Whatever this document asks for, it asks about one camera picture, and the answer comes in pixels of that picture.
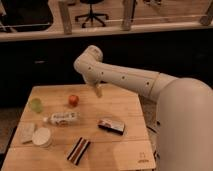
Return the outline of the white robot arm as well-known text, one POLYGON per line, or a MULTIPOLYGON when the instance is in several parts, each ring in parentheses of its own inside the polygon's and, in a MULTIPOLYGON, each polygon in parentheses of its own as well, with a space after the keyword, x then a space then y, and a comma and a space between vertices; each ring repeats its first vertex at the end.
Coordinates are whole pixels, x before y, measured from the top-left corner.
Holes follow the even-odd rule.
POLYGON ((213 171, 213 89, 206 83, 106 64, 94 45, 74 68, 92 87, 104 81, 156 103, 156 171, 213 171))

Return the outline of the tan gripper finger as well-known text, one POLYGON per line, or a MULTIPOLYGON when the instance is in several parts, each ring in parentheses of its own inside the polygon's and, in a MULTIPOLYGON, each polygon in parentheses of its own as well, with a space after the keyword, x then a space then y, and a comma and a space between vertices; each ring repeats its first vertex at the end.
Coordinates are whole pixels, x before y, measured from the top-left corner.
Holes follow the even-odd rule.
POLYGON ((102 97, 102 89, 101 89, 101 86, 97 85, 95 86, 95 93, 97 95, 98 98, 101 98, 102 97))

